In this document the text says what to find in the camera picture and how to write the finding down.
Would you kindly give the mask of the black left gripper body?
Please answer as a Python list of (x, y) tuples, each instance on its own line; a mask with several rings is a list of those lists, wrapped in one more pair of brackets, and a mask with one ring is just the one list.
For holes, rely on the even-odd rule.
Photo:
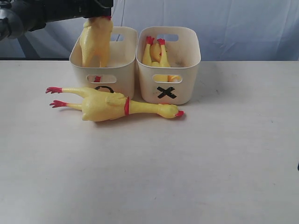
[(83, 18), (111, 16), (113, 0), (84, 0)]

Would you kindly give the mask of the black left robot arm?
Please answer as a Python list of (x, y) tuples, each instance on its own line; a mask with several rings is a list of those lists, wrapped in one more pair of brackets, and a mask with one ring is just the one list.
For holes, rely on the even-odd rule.
[(16, 39), (47, 23), (110, 16), (113, 0), (2, 0), (0, 39)]

